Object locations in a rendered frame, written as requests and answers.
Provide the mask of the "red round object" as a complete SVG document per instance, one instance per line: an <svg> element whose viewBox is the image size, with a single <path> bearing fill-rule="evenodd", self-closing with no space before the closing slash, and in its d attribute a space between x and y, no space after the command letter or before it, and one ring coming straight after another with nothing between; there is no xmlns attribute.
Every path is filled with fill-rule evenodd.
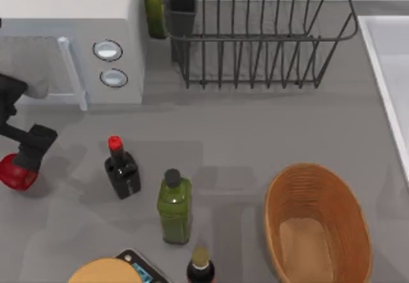
<svg viewBox="0 0 409 283"><path fill-rule="evenodd" d="M26 191L36 181L38 171L15 165L13 160L16 156L16 153L12 153L0 161L0 181L10 189Z"/></svg>

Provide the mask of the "grey microwave door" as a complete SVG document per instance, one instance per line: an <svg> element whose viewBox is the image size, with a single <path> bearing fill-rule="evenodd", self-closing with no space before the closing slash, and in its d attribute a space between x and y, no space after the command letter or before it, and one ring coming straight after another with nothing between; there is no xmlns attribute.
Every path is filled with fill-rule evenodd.
<svg viewBox="0 0 409 283"><path fill-rule="evenodd" d="M0 73L28 85L21 104L78 104L58 38L0 36Z"/></svg>

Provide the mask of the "black bottle with red cap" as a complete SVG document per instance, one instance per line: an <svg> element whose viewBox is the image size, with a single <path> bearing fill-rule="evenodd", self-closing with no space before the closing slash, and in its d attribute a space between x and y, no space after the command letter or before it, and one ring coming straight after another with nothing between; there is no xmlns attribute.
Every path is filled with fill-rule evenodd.
<svg viewBox="0 0 409 283"><path fill-rule="evenodd" d="M139 167L124 149L120 136L110 136L107 144L110 156L106 158L104 168L116 195L123 200L141 190Z"/></svg>

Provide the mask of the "small round microwave knob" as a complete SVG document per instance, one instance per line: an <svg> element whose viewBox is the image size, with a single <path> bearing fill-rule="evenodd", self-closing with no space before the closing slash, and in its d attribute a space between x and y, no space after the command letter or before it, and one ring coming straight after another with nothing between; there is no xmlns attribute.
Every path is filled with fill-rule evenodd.
<svg viewBox="0 0 409 283"><path fill-rule="evenodd" d="M110 88L122 88L128 83L126 73L116 68L100 72L99 79Z"/></svg>

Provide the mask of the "large round microwave knob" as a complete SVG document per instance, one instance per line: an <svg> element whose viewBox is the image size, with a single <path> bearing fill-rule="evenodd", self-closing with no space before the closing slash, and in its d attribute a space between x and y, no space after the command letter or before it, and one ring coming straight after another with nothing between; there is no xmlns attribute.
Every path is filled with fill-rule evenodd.
<svg viewBox="0 0 409 283"><path fill-rule="evenodd" d="M96 42L93 44L92 51L97 59L108 63L119 60L123 55L123 48L114 40Z"/></svg>

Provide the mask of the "tan round bread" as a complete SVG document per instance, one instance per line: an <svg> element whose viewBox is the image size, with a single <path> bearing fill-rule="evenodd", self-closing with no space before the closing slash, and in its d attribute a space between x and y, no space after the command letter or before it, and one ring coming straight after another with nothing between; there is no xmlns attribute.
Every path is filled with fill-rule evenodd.
<svg viewBox="0 0 409 283"><path fill-rule="evenodd" d="M67 283L143 283L143 281L126 261L105 257L82 265Z"/></svg>

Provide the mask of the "pale microwave oven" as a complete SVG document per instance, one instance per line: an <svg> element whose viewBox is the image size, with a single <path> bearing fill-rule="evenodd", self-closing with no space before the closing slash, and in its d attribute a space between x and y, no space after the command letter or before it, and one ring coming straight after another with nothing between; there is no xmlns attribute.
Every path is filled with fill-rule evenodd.
<svg viewBox="0 0 409 283"><path fill-rule="evenodd" d="M67 37L88 108L142 102L148 40L144 0L0 0L0 36ZM93 55L93 44L104 40L121 45L119 60L108 63ZM122 88L100 81L100 72L112 68L128 76Z"/></svg>

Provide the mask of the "green bottle with black cap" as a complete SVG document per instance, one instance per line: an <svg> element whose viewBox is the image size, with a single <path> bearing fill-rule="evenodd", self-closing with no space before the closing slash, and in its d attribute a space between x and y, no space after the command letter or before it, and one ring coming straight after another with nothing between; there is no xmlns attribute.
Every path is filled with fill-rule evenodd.
<svg viewBox="0 0 409 283"><path fill-rule="evenodd" d="M192 184L179 170L168 169L160 184L157 209L166 243L184 245L192 226Z"/></svg>

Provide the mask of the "black device with blue screen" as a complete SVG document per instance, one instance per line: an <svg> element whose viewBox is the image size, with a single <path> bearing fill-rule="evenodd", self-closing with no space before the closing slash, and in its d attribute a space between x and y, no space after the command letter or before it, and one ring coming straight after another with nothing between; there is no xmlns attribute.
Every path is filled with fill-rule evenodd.
<svg viewBox="0 0 409 283"><path fill-rule="evenodd" d="M139 274L142 283L174 283L172 279L137 249L126 249L116 258L130 264Z"/></svg>

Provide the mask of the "olive green bottle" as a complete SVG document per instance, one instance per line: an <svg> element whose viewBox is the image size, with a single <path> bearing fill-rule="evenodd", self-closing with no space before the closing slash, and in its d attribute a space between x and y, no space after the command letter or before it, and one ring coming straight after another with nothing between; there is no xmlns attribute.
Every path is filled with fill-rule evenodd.
<svg viewBox="0 0 409 283"><path fill-rule="evenodd" d="M144 0L144 3L149 36L154 39L166 39L167 31L164 22L163 0Z"/></svg>

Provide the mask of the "dark grey cutlery holder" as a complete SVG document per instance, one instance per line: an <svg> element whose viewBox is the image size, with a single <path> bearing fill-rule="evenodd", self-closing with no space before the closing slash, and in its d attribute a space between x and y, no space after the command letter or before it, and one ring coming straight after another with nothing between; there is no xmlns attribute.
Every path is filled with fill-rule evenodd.
<svg viewBox="0 0 409 283"><path fill-rule="evenodd" d="M164 0L166 29L171 39L172 62L185 64L184 38L189 38L194 29L197 0Z"/></svg>

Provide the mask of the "dark bottle with tan cap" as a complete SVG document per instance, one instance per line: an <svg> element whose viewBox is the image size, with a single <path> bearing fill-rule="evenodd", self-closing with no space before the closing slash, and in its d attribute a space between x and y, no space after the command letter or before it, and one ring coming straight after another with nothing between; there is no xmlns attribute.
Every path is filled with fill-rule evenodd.
<svg viewBox="0 0 409 283"><path fill-rule="evenodd" d="M215 283L215 266L206 247L196 247L187 266L188 283Z"/></svg>

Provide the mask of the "brown woven basket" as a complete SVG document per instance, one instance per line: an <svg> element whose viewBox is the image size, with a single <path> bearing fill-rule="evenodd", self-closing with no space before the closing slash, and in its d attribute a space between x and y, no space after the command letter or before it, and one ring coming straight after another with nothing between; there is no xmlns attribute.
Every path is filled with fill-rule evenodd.
<svg viewBox="0 0 409 283"><path fill-rule="evenodd" d="M373 246L362 208L353 191L322 165L287 166L268 185L263 204L266 247L276 277L294 283L284 271L279 229L290 218L312 218L323 227L334 269L334 283L370 283Z"/></svg>

